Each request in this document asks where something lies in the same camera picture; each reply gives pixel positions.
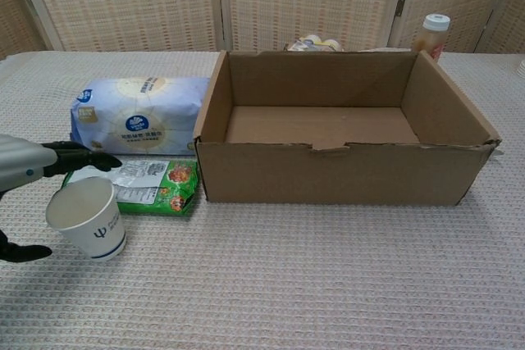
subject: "bottle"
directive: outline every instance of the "bottle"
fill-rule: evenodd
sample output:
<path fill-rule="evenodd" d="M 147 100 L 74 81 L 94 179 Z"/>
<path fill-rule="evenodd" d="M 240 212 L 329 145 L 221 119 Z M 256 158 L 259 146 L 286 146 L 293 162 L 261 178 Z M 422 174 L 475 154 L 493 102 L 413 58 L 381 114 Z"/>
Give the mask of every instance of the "bottle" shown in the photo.
<path fill-rule="evenodd" d="M 423 28 L 413 42 L 412 50 L 423 49 L 437 61 L 440 58 L 450 26 L 450 18 L 442 14 L 429 14 L 423 21 Z"/>

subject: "green snack package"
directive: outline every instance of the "green snack package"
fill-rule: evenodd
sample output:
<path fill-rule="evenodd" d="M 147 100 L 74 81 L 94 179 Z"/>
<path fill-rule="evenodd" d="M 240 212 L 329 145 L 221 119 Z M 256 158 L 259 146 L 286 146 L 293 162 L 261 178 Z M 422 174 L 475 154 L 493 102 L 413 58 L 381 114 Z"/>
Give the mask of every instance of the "green snack package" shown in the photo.
<path fill-rule="evenodd" d="M 199 183 L 195 160 L 129 160 L 109 172 L 87 166 L 71 172 L 69 183 L 100 176 L 111 180 L 122 213 L 185 216 Z"/>

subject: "box flap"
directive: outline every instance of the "box flap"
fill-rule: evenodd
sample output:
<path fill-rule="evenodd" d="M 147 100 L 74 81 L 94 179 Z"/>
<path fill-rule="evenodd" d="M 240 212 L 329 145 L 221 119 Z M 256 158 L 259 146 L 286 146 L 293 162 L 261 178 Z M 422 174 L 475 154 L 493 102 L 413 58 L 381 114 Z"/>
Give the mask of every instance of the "box flap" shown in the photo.
<path fill-rule="evenodd" d="M 224 141 L 232 106 L 228 53 L 221 51 L 195 121 L 194 139 L 208 142 Z"/>
<path fill-rule="evenodd" d="M 501 140 L 426 52 L 418 55 L 401 108 L 421 143 L 469 146 Z"/>

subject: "table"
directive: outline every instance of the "table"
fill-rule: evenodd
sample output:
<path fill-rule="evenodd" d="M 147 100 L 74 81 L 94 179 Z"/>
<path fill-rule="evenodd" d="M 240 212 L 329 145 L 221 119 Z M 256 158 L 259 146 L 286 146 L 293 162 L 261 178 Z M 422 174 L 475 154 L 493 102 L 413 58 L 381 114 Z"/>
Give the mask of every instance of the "table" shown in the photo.
<path fill-rule="evenodd" d="M 94 78 L 209 76 L 212 52 L 35 52 L 0 64 L 2 132 L 66 139 Z M 0 203 L 11 240 L 53 255 L 0 261 L 3 348 L 525 347 L 523 55 L 440 63 L 499 130 L 458 207 L 207 203 L 191 221 L 125 216 L 115 259 L 85 258 L 49 229 L 61 179 Z"/>

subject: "black robotic finger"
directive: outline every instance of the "black robotic finger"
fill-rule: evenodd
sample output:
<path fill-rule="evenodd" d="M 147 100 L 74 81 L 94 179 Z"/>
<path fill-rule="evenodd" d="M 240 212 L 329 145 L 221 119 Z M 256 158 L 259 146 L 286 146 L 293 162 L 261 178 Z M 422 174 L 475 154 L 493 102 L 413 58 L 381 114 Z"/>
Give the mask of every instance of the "black robotic finger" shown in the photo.
<path fill-rule="evenodd" d="M 49 148 L 54 151 L 71 150 L 71 149 L 83 149 L 85 151 L 89 150 L 87 147 L 85 147 L 81 143 L 75 143 L 73 141 L 54 141 L 52 143 L 43 143 L 42 146 L 44 148 Z"/>
<path fill-rule="evenodd" d="M 0 260 L 9 262 L 28 262 L 50 256 L 53 251 L 47 246 L 19 246 L 9 242 L 7 236 L 0 230 Z"/>
<path fill-rule="evenodd" d="M 43 168 L 43 176 L 45 177 L 67 174 L 86 166 L 95 166 L 99 170 L 110 171 L 111 168 L 122 165 L 122 162 L 116 157 L 103 152 L 91 152 L 85 149 L 59 149 L 55 152 L 57 153 L 57 161 Z"/>

